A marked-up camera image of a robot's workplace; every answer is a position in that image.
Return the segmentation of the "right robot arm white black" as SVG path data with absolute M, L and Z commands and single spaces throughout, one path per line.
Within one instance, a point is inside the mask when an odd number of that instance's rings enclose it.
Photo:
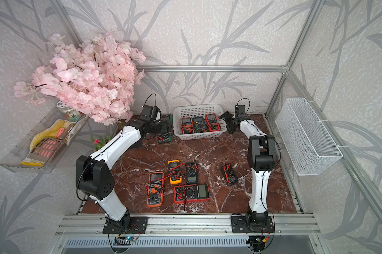
M 258 226 L 268 219 L 268 184 L 277 164 L 274 137 L 261 131 L 248 116 L 245 105 L 236 105 L 235 113 L 223 113 L 220 117 L 226 123 L 230 134 L 239 129 L 249 139 L 248 166 L 252 170 L 252 194 L 249 209 L 245 215 L 246 224 Z

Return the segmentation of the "green multimeter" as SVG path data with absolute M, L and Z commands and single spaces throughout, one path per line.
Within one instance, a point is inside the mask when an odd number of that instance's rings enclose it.
M 160 120 L 161 130 L 157 134 L 157 143 L 166 144 L 173 140 L 173 116 L 171 114 L 164 115 Z
M 202 116 L 193 117 L 192 122 L 196 133 L 204 133 L 208 131 L 206 121 Z

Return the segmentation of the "white perforated plastic basket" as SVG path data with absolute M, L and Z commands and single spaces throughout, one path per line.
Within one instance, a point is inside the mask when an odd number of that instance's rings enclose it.
M 224 113 L 222 107 L 219 104 L 204 104 L 204 105 L 191 105 L 191 106 L 180 106 L 174 109 L 173 112 L 173 125 L 174 125 L 174 135 L 183 141 L 195 140 L 195 139 L 206 139 L 219 137 L 222 133 L 227 131 L 226 123 L 224 120 L 219 119 L 220 130 L 215 132 L 202 132 L 202 133 L 192 133 L 192 134 L 182 134 L 181 131 L 181 119 L 184 117 L 198 117 L 207 114 L 215 113 L 217 117 Z

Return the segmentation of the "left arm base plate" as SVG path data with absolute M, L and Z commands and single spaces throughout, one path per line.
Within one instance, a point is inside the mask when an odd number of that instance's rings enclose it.
M 148 217 L 124 217 L 120 221 L 106 218 L 102 233 L 112 234 L 145 234 L 148 224 Z

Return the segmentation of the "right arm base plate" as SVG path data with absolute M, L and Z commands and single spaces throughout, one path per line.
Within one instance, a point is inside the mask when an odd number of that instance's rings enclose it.
M 234 213 L 231 215 L 233 233 L 274 233 L 273 217 L 267 212 L 247 213 L 246 215 Z

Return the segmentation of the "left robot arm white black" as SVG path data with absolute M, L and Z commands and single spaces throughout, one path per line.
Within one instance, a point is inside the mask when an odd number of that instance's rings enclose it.
M 128 227 L 130 213 L 115 192 L 111 169 L 128 149 L 141 144 L 148 133 L 161 131 L 161 117 L 157 106 L 143 106 L 139 117 L 130 119 L 105 146 L 90 156 L 80 156 L 76 161 L 76 189 L 95 201 L 109 221 L 121 227 Z

